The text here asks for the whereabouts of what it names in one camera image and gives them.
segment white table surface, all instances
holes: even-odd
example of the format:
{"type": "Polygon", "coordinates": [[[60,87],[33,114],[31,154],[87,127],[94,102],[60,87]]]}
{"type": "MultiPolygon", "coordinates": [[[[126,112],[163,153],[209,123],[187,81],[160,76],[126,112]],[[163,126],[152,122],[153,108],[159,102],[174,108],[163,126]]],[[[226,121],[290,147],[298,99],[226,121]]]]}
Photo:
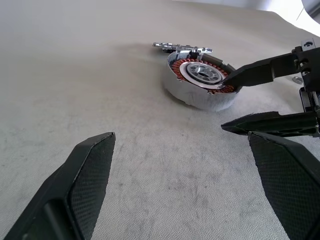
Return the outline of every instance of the white table surface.
{"type": "MultiPolygon", "coordinates": [[[[115,132],[93,240],[286,239],[245,136],[221,124],[302,111],[288,78],[205,112],[162,88],[153,42],[213,48],[238,68],[310,33],[275,13],[170,0],[5,0],[0,8],[0,239],[84,139],[115,132]]],[[[320,157],[319,140],[294,138],[320,157]]]]}

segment white wall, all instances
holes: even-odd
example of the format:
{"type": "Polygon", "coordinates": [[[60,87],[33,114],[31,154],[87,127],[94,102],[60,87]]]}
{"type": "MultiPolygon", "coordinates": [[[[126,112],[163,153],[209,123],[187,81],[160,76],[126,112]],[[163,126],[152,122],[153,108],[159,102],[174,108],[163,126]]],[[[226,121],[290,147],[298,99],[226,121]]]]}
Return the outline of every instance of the white wall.
{"type": "Polygon", "coordinates": [[[226,6],[257,9],[277,13],[284,20],[320,37],[320,25],[314,21],[304,9],[302,0],[174,0],[220,4],[226,6]]]}

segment bearing inner ring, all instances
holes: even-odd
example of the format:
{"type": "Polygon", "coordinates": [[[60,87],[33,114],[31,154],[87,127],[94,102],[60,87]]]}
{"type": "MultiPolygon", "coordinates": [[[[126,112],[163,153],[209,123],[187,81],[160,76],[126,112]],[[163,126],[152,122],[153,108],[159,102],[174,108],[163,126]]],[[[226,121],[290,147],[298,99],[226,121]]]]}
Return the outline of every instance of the bearing inner ring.
{"type": "Polygon", "coordinates": [[[213,66],[200,62],[184,62],[179,68],[182,76],[189,82],[205,89],[222,89],[219,84],[225,77],[213,66]]]}
{"type": "Polygon", "coordinates": [[[204,84],[216,84],[223,79],[219,70],[204,63],[190,63],[186,71],[191,77],[204,84]]]}

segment copper winding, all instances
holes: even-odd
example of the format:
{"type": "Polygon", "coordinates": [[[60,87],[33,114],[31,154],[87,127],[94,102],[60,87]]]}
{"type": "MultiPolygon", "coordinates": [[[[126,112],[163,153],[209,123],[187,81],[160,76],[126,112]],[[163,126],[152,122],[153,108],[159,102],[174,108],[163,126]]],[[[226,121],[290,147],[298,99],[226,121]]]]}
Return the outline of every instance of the copper winding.
{"type": "MultiPolygon", "coordinates": [[[[198,59],[190,59],[190,58],[184,58],[184,59],[179,59],[178,61],[175,61],[172,64],[172,70],[173,72],[176,74],[177,78],[183,81],[187,81],[181,74],[180,72],[180,65],[185,63],[185,62],[199,62],[199,63],[203,63],[203,64],[208,64],[209,66],[214,67],[215,69],[219,70],[225,77],[228,76],[228,73],[226,71],[224,71],[221,67],[218,67],[212,63],[208,63],[206,61],[202,61],[202,60],[198,60],[198,59]]],[[[225,86],[222,89],[208,89],[209,93],[232,93],[235,91],[235,88],[233,86],[225,86]]]]}

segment silver metal casing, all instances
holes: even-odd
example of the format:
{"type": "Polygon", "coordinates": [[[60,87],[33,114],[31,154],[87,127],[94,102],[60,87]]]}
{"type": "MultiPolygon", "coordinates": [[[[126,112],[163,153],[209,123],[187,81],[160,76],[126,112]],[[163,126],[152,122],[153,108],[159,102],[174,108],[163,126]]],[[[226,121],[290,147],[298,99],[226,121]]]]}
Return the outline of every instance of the silver metal casing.
{"type": "MultiPolygon", "coordinates": [[[[235,101],[235,98],[241,88],[230,93],[210,93],[207,89],[194,85],[186,80],[180,80],[171,69],[171,64],[179,59],[186,59],[188,52],[173,52],[167,58],[165,76],[163,85],[174,97],[182,100],[188,105],[199,109],[218,112],[229,108],[235,101]]],[[[202,60],[217,66],[222,64],[222,60],[203,54],[202,60]]],[[[228,65],[224,66],[229,72],[235,69],[228,65]]]]}

